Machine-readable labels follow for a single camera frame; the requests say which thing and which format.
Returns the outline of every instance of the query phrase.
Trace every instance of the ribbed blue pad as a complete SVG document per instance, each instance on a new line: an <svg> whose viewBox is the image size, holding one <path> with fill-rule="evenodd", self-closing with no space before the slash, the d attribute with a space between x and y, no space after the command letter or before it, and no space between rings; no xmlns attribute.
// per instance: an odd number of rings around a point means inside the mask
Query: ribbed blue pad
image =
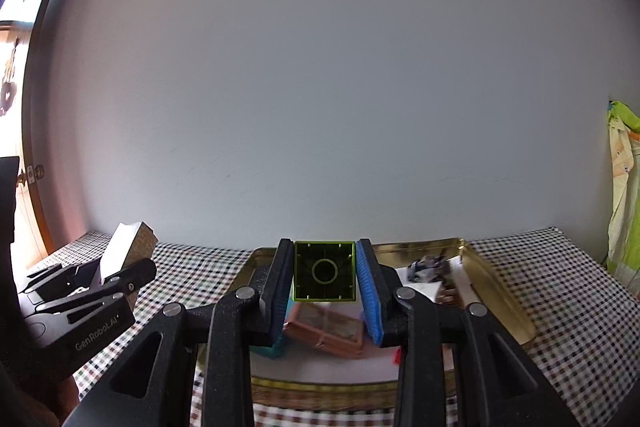
<svg viewBox="0 0 640 427"><path fill-rule="evenodd" d="M380 314L380 299L376 286L373 284L371 270L366 261L366 256L362 250L360 241L356 243L356 276L362 297L362 307L364 308L364 321L367 331L373 339L373 343L379 346L382 342L382 317Z"/></svg>

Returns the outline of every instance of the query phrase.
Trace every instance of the green square block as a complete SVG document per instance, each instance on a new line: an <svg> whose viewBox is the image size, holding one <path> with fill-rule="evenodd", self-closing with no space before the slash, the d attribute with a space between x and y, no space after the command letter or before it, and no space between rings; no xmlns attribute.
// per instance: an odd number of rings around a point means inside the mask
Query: green square block
<svg viewBox="0 0 640 427"><path fill-rule="evenodd" d="M296 241L294 301L340 302L355 299L355 243Z"/></svg>

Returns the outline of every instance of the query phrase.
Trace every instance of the wall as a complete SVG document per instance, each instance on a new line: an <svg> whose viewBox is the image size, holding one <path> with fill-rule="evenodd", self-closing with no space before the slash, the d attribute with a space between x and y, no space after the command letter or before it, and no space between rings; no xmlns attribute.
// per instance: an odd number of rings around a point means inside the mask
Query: wall
<svg viewBox="0 0 640 427"><path fill-rule="evenodd" d="M59 244L472 239L606 252L609 97L640 0L53 0L41 147Z"/></svg>

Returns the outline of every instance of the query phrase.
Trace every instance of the black and white checkered cloth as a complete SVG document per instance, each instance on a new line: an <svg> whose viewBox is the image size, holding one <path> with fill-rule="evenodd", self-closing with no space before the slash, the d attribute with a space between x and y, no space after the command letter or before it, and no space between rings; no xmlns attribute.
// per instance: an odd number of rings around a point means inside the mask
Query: black and white checkered cloth
<svg viewBox="0 0 640 427"><path fill-rule="evenodd" d="M100 255L110 236L89 232L37 266L81 263ZM473 241L529 313L538 335L529 354L583 427L602 427L638 377L640 305L558 229ZM76 374L84 396L124 346L167 302L187 308L215 302L249 258L249 251L159 243L156 279L142 288L136 324ZM200 424L202 374L193 388L191 424ZM258 427L392 425L393 410L311 412L254 405ZM456 425L455 399L447 400Z"/></svg>

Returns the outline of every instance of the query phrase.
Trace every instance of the circular ring inside block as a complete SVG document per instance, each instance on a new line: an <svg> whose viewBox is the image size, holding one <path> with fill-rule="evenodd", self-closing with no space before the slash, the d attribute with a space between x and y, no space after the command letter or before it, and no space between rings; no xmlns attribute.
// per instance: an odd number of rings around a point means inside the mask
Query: circular ring inside block
<svg viewBox="0 0 640 427"><path fill-rule="evenodd" d="M311 267L311 277L318 284L331 284L338 279L338 266L331 259L318 259Z"/></svg>

